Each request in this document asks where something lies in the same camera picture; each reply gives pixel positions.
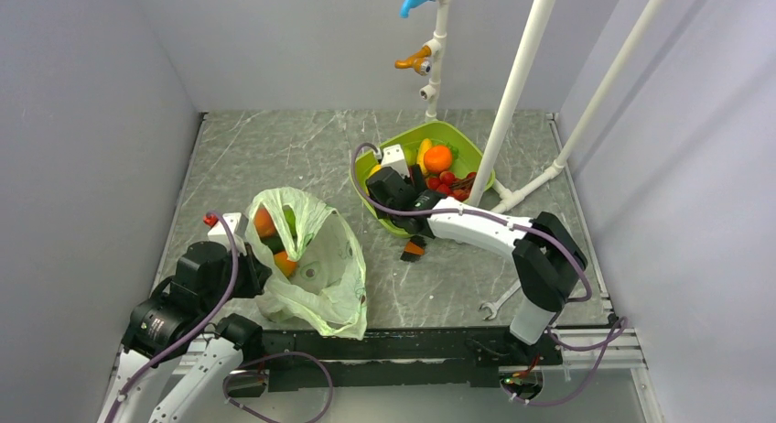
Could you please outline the light green plastic bag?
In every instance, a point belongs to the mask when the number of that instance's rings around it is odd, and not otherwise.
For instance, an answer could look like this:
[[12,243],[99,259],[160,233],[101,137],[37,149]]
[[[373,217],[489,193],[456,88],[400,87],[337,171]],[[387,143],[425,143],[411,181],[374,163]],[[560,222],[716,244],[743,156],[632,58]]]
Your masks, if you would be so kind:
[[[297,237],[286,224],[286,205],[296,214]],[[290,278],[275,266],[254,229],[260,206],[270,212],[289,258],[297,262]],[[264,294],[254,299],[261,314],[283,325],[302,320],[322,336],[361,340],[367,328],[367,269],[361,244],[337,209],[303,190],[282,187],[258,193],[247,216],[246,241],[273,271]]]

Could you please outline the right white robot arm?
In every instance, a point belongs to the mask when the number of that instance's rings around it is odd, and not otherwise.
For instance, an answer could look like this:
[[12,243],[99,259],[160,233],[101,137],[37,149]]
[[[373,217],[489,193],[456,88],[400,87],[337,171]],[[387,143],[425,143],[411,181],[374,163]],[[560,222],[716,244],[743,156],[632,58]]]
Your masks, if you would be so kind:
[[407,233],[470,244],[511,260],[523,301],[504,351],[515,363],[538,354],[540,337],[572,301],[587,268],[587,258],[554,214],[525,218],[485,211],[415,184],[393,168],[368,177],[361,194],[378,217]]

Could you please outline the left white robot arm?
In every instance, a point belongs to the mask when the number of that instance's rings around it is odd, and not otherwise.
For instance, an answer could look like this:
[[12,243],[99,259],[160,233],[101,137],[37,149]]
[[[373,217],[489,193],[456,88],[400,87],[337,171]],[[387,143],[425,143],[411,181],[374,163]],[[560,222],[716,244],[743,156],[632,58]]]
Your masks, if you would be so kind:
[[167,381],[192,341],[234,298],[263,294],[272,274],[247,244],[236,253],[203,241],[189,246],[175,273],[130,314],[117,372],[99,416],[101,422],[188,422],[238,366],[256,365],[265,354],[262,327],[232,313],[194,366],[170,390]]

